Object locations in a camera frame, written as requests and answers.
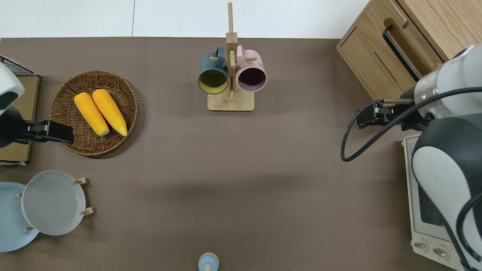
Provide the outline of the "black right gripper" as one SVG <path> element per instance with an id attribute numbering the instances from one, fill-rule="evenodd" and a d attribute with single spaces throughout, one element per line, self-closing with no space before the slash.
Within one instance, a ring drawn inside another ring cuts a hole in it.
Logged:
<path id="1" fill-rule="evenodd" d="M 357 111 L 357 127 L 364 129 L 370 126 L 386 126 L 406 110 L 406 105 L 395 104 L 384 106 L 381 103 L 368 106 Z"/>

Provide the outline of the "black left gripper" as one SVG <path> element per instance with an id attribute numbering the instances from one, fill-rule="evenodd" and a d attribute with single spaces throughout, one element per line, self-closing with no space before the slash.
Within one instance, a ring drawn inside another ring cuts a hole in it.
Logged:
<path id="1" fill-rule="evenodd" d="M 73 128 L 52 120 L 43 120 L 39 122 L 25 121 L 23 130 L 15 138 L 15 143 L 28 144 L 30 142 L 45 143 L 48 141 L 65 143 L 71 145 L 74 143 Z"/>

